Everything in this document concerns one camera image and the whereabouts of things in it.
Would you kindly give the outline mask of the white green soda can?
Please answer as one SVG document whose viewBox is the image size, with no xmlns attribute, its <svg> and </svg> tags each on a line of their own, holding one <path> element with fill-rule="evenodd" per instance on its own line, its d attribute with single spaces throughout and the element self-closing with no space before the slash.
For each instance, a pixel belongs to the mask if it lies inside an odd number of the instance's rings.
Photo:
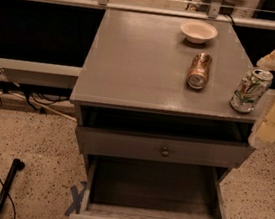
<svg viewBox="0 0 275 219">
<path fill-rule="evenodd" d="M 249 70 L 241 79 L 240 84 L 235 89 L 230 105 L 237 112 L 247 114 L 252 111 L 260 98 L 271 86 L 273 75 L 268 70 L 254 67 Z"/>
</svg>

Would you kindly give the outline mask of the black metal stand leg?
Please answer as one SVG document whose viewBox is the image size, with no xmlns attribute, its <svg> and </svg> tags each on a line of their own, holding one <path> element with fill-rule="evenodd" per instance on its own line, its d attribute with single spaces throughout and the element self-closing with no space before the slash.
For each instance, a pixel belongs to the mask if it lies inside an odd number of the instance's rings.
<svg viewBox="0 0 275 219">
<path fill-rule="evenodd" d="M 6 199 L 9 197 L 10 188 L 13 184 L 13 179 L 16 176 L 18 171 L 24 169 L 24 162 L 19 160 L 19 158 L 15 158 L 11 164 L 10 170 L 8 171 L 8 175 L 5 179 L 5 182 L 2 185 L 2 190 L 0 192 L 0 216 L 2 209 L 4 208 L 4 203 Z"/>
</svg>

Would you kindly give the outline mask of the white paper bowl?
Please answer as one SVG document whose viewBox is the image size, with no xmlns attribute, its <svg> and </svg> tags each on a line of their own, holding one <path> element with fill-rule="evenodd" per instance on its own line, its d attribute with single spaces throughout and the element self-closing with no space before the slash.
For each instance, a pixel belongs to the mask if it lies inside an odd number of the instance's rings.
<svg viewBox="0 0 275 219">
<path fill-rule="evenodd" d="M 195 44 L 202 44 L 217 37 L 217 29 L 204 21 L 185 21 L 180 25 L 185 38 Z"/>
</svg>

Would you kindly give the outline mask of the open grey lower drawer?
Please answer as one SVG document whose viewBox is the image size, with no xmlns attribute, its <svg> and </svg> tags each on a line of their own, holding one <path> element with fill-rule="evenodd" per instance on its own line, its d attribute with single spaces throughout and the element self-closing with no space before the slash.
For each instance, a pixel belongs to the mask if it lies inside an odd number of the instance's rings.
<svg viewBox="0 0 275 219">
<path fill-rule="evenodd" d="M 226 219 L 211 166 L 94 157 L 69 219 Z"/>
</svg>

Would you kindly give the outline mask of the grey wooden drawer cabinet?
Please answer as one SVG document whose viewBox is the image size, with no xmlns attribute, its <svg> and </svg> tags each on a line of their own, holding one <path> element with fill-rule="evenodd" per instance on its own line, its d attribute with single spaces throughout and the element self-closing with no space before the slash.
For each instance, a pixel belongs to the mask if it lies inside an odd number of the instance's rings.
<svg viewBox="0 0 275 219">
<path fill-rule="evenodd" d="M 200 49 L 174 17 L 108 10 L 72 91 L 77 127 L 248 144 L 256 114 L 229 100 L 250 61 L 228 23 L 202 50 L 213 61 L 203 90 L 187 84 Z"/>
</svg>

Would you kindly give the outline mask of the grey upper drawer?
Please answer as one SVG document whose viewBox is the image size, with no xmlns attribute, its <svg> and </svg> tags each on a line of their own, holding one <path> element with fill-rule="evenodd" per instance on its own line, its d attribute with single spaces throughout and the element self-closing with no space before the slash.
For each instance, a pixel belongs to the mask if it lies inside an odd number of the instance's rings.
<svg viewBox="0 0 275 219">
<path fill-rule="evenodd" d="M 157 162 L 237 168 L 254 152 L 249 145 L 78 126 L 80 152 Z"/>
</svg>

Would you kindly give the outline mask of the orange soda can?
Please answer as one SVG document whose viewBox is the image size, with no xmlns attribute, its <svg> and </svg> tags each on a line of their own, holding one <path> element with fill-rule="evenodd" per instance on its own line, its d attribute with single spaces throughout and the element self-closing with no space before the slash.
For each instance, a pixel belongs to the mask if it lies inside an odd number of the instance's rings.
<svg viewBox="0 0 275 219">
<path fill-rule="evenodd" d="M 209 80 L 212 61 L 212 57 L 207 53 L 202 52 L 194 56 L 187 74 L 187 84 L 193 89 L 203 89 Z"/>
</svg>

